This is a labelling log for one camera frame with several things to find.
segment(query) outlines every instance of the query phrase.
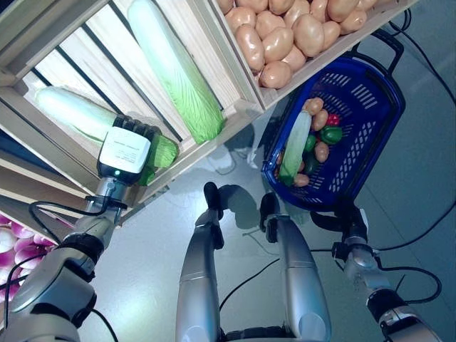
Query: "basket handle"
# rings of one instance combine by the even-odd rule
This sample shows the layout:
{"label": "basket handle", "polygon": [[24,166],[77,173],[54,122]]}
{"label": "basket handle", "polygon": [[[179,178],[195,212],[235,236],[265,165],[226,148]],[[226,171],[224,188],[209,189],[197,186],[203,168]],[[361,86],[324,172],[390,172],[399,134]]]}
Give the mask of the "basket handle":
{"label": "basket handle", "polygon": [[[371,35],[376,37],[377,39],[380,39],[383,43],[388,45],[395,52],[393,61],[391,62],[390,66],[388,67],[388,74],[391,76],[393,74],[393,71],[396,68],[397,64],[399,63],[399,60],[402,57],[402,54],[404,53],[404,45],[402,45],[402,43],[399,42],[395,37],[391,36],[388,32],[384,31],[381,28],[379,28],[377,31],[374,31],[373,33],[371,33]],[[358,47],[359,47],[360,43],[361,42],[357,43],[351,49],[351,52],[359,53],[360,55],[363,55],[369,59],[372,59],[372,58],[364,55],[363,53],[358,52]]]}

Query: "gray floor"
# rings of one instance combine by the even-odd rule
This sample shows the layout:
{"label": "gray floor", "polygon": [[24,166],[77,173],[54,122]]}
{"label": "gray floor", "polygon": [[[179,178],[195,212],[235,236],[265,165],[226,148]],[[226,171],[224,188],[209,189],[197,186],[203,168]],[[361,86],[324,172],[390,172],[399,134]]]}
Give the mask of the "gray floor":
{"label": "gray floor", "polygon": [[[456,6],[453,0],[422,0],[413,9],[410,34],[428,52],[450,87],[455,89]],[[436,220],[455,198],[455,109],[421,58],[406,43],[395,77],[407,110],[356,202],[366,210],[373,246],[397,244],[416,236]],[[370,55],[387,61],[370,38]],[[216,253],[219,295],[276,257],[257,231],[259,201],[266,192],[258,170],[235,152],[236,167],[228,175],[215,172],[219,150],[198,162],[118,230],[103,255],[93,284],[97,308],[112,323],[121,341],[173,341],[180,268],[197,216],[204,210],[202,187],[207,181],[226,185],[229,211],[222,220],[225,248]],[[311,247],[329,247],[339,236],[323,232],[308,212],[284,206]],[[444,341],[456,341],[455,227],[453,212],[426,239],[396,252],[386,252],[388,266],[423,266],[443,282],[443,293],[430,304],[415,306]],[[382,341],[382,336],[352,285],[329,255],[316,254],[333,322],[332,341]],[[391,274],[393,284],[401,273]],[[425,276],[407,274],[400,293],[406,299],[427,296],[434,284]],[[284,319],[278,267],[239,290],[222,311],[222,327],[231,331],[280,324]],[[81,340],[111,341],[102,322],[89,317]]]}

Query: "red tomato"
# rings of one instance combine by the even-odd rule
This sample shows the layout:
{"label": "red tomato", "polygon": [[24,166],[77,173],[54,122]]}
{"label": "red tomato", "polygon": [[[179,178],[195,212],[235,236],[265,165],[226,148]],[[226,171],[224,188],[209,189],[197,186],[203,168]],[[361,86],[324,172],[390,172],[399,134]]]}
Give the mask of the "red tomato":
{"label": "red tomato", "polygon": [[339,123],[341,123],[341,119],[337,114],[330,114],[328,116],[328,120],[326,121],[328,126],[339,126]]}

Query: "blue basket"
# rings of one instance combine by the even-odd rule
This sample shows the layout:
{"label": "blue basket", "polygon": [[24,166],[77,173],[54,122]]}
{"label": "blue basket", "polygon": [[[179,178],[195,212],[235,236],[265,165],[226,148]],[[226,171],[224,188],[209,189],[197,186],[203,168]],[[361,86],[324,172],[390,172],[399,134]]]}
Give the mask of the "blue basket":
{"label": "blue basket", "polygon": [[[391,74],[403,46],[388,33],[373,36],[395,51],[385,69],[356,46],[318,72],[299,89],[284,113],[262,172],[279,196],[303,209],[327,212],[340,196],[355,198],[405,110],[405,100]],[[287,187],[274,177],[276,159],[308,98],[320,97],[329,113],[341,118],[342,140],[329,147],[329,158],[318,166],[306,187]]]}

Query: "black cable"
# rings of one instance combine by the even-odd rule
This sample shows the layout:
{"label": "black cable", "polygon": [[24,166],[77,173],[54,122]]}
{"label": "black cable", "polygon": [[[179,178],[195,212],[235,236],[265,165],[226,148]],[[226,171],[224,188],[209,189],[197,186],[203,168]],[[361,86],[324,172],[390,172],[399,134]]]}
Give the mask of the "black cable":
{"label": "black cable", "polygon": [[399,249],[399,248],[403,248],[405,246],[409,246],[411,244],[414,244],[416,241],[422,239],[423,237],[425,237],[426,235],[428,235],[429,233],[431,233],[432,230],[434,230],[434,228],[436,228],[436,226],[441,223],[441,221],[446,218],[446,216],[451,213],[451,211],[453,210],[453,208],[456,206],[456,201],[454,201],[451,206],[443,213],[443,215],[441,215],[437,221],[434,222],[434,224],[432,226],[430,226],[428,229],[426,229],[422,234],[418,235],[416,238],[414,239],[411,239],[410,241],[407,241],[407,242],[404,242],[403,244],[398,244],[396,246],[391,246],[391,247],[383,247],[383,248],[374,248],[374,249],[377,249],[378,251],[391,251],[393,249]]}
{"label": "black cable", "polygon": [[243,287],[243,285],[245,285],[246,283],[248,283],[249,281],[251,281],[253,278],[259,276],[263,271],[265,271],[268,267],[270,267],[272,264],[275,264],[276,262],[278,262],[279,259],[275,259],[273,261],[271,261],[269,264],[267,264],[265,267],[263,267],[261,269],[260,272],[254,274],[253,276],[245,279],[242,283],[240,283],[238,286],[236,286],[234,289],[232,289],[228,294],[227,296],[224,298],[224,300],[222,301],[222,303],[220,304],[220,307],[219,307],[219,310],[221,311],[223,306],[225,305],[225,303],[227,302],[227,300],[229,299],[229,297],[231,297],[233,295],[234,292],[236,292],[237,290],[239,290],[241,287]]}
{"label": "black cable", "polygon": [[[16,279],[11,280],[9,283],[10,283],[10,285],[17,284],[17,283],[19,283],[20,281],[25,280],[25,279],[27,278],[27,276],[28,276],[28,275],[20,276],[19,278],[16,278]],[[8,284],[8,283],[5,283],[5,284],[0,285],[0,290],[6,289],[6,285],[7,285],[7,284]]]}
{"label": "black cable", "polygon": [[382,271],[386,271],[386,272],[389,272],[389,271],[415,271],[415,272],[420,272],[420,273],[426,274],[426,275],[430,276],[432,279],[434,279],[437,288],[436,288],[434,294],[432,294],[432,296],[425,297],[423,299],[412,299],[409,301],[404,301],[407,304],[429,303],[430,301],[435,300],[442,293],[442,282],[440,281],[439,277],[426,269],[421,269],[420,267],[413,267],[413,266],[383,267],[381,265],[381,263],[379,263],[378,268],[381,269]]}
{"label": "black cable", "polygon": [[423,58],[426,60],[427,64],[429,65],[432,73],[434,74],[436,79],[438,79],[439,82],[442,84],[443,88],[447,91],[448,95],[451,97],[451,100],[452,100],[453,104],[456,106],[456,97],[453,95],[452,91],[450,90],[450,87],[443,80],[442,76],[440,76],[440,74],[435,70],[434,65],[431,63],[430,59],[428,58],[428,55],[426,55],[424,50],[421,48],[420,44],[418,44],[412,37],[410,37],[404,30],[402,30],[399,26],[394,24],[392,21],[390,21],[389,24],[398,33],[402,33],[416,47],[416,49],[421,53],[421,55],[423,56]]}
{"label": "black cable", "polygon": [[106,211],[106,209],[108,208],[108,201],[105,198],[105,200],[103,201],[103,206],[101,207],[101,210],[99,212],[87,212],[84,210],[79,210],[79,209],[72,208],[67,205],[63,205],[63,204],[59,204],[59,203],[55,203],[55,202],[37,201],[37,202],[31,203],[28,206],[28,212],[30,213],[32,218],[35,220],[36,223],[39,224],[39,226],[41,228],[44,229],[45,232],[48,232],[48,234],[51,235],[52,239],[54,239],[57,244],[60,244],[61,240],[57,237],[57,235],[40,220],[38,215],[36,215],[36,210],[38,210],[38,209],[50,211],[50,209],[40,208],[39,206],[41,206],[41,205],[47,205],[49,207],[56,207],[56,208],[68,210],[69,212],[75,212],[76,214],[85,215],[85,216],[98,216]]}
{"label": "black cable", "polygon": [[[406,9],[404,11],[404,23],[402,24],[401,30],[406,31],[410,27],[411,23],[412,23],[412,11],[410,9]],[[396,30],[394,27],[393,27],[393,29],[394,29],[394,31],[396,31],[396,33],[391,34],[391,36],[396,37],[398,34],[400,34],[400,31]]]}
{"label": "black cable", "polygon": [[108,328],[109,332],[111,333],[111,336],[113,337],[114,342],[119,342],[117,336],[115,335],[113,327],[109,324],[109,321],[106,319],[106,317],[104,317],[104,315],[101,312],[99,312],[97,309],[92,309],[92,312],[101,318],[103,323],[106,325],[106,328]]}
{"label": "black cable", "polygon": [[[314,252],[332,252],[331,249],[311,249],[311,252],[314,253]],[[252,279],[256,278],[257,276],[259,276],[263,271],[265,271],[268,267],[270,267],[272,264],[275,264],[276,262],[278,262],[279,259],[275,259],[273,260],[272,262],[270,262],[269,264],[267,264],[265,267],[263,267],[263,269],[261,269],[261,271],[259,271],[258,273],[254,274],[253,276],[249,277],[248,279],[245,279],[242,283],[240,283],[238,286],[236,286],[234,289],[232,289],[228,294],[227,296],[224,298],[224,300],[222,301],[222,303],[220,304],[220,308],[219,310],[222,310],[223,308],[223,305],[225,305],[225,303],[227,302],[228,298],[231,297],[234,292],[236,292],[237,290],[239,290],[241,287],[243,287],[243,285],[247,284],[249,281],[251,281]]]}
{"label": "black cable", "polygon": [[337,267],[338,267],[341,271],[343,271],[343,267],[342,267],[342,265],[339,263],[339,261],[337,261],[336,259],[334,259],[334,262],[336,263]]}
{"label": "black cable", "polygon": [[396,288],[395,288],[394,291],[396,291],[396,292],[399,291],[400,285],[402,284],[402,282],[404,281],[404,279],[405,279],[405,274],[403,274],[403,275],[401,276],[400,281],[398,282],[398,285],[396,285]]}
{"label": "black cable", "polygon": [[25,264],[26,262],[31,261],[35,258],[44,257],[45,255],[46,255],[46,253],[43,253],[43,254],[38,254],[31,258],[25,259],[25,260],[19,262],[17,265],[14,265],[14,267],[9,272],[8,279],[6,280],[5,304],[4,304],[4,312],[3,312],[4,330],[6,330],[6,328],[8,328],[9,290],[10,290],[10,286],[11,286],[11,278],[13,277],[14,271],[16,271],[21,265]]}

